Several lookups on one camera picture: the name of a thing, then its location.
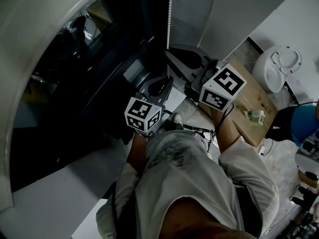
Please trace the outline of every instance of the white toilet lid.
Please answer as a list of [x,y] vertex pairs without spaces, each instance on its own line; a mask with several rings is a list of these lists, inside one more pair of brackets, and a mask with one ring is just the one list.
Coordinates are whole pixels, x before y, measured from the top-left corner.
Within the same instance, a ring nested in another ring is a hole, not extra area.
[[290,46],[281,46],[271,55],[271,60],[285,75],[294,73],[301,65],[300,52]]

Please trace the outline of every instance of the white sleeve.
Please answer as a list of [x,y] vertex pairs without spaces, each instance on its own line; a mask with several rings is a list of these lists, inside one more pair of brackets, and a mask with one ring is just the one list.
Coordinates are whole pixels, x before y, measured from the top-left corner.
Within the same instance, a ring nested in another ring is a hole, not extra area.
[[274,220],[279,208],[278,187],[264,161],[254,147],[240,137],[219,157],[219,164],[235,182],[241,182],[252,190],[263,213],[264,233]]
[[[121,168],[116,183],[115,206],[118,218],[121,215],[124,205],[134,192],[139,180],[136,170],[129,163],[125,163]],[[110,196],[107,203],[96,213],[96,223],[100,236],[103,239],[116,238],[112,212],[112,196]]]

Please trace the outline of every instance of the white wall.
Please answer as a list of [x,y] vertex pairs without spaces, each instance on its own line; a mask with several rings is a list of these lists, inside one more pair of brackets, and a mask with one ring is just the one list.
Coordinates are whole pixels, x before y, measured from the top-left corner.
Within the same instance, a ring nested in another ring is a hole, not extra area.
[[214,0],[199,48],[225,59],[284,0]]
[[172,0],[170,44],[197,46],[214,0]]
[[290,45],[302,55],[300,69],[287,79],[295,95],[319,98],[319,0],[286,0],[250,37],[266,50],[274,45]]

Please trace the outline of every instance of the black cable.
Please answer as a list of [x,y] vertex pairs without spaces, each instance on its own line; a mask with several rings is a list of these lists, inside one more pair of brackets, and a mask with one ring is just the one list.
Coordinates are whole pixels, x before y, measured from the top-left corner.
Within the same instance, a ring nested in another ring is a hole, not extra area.
[[201,128],[201,127],[195,127],[195,126],[191,126],[191,125],[183,125],[184,128],[192,130],[192,131],[199,131],[199,132],[205,132],[205,133],[210,133],[211,130],[209,129],[205,129],[205,128]]
[[220,122],[218,123],[217,127],[215,128],[215,131],[211,131],[210,133],[210,139],[208,142],[208,148],[207,148],[207,152],[209,151],[210,145],[213,143],[215,136],[218,134],[219,129],[222,125],[222,123],[224,122],[224,120],[226,119],[226,117],[232,112],[232,110],[234,109],[234,104],[232,103],[232,108],[230,109],[230,111],[228,113],[226,113],[228,111],[228,108],[224,111],[223,117],[221,118]]
[[272,141],[273,141],[273,143],[272,143],[272,145],[271,145],[271,147],[270,147],[270,149],[269,149],[269,151],[267,152],[267,154],[261,154],[262,156],[267,156],[268,154],[269,154],[269,152],[271,151],[271,148],[274,146],[274,140],[272,139]]
[[135,129],[135,132],[136,132],[139,136],[142,136],[142,137],[147,138],[147,139],[152,139],[152,138],[155,136],[155,134],[154,134],[153,131],[149,132],[148,135],[143,135],[143,134],[139,133],[136,129]]
[[316,102],[308,102],[308,103],[300,104],[300,105],[297,105],[296,107],[298,107],[298,106],[303,106],[303,105],[308,105],[308,104],[313,104],[313,103],[318,103],[318,101],[316,101]]

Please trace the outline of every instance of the blue object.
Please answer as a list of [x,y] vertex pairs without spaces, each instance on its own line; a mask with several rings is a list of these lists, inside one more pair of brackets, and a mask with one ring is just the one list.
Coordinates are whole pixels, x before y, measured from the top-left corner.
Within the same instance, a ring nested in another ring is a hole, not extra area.
[[319,128],[315,106],[296,107],[291,120],[291,135],[297,146]]

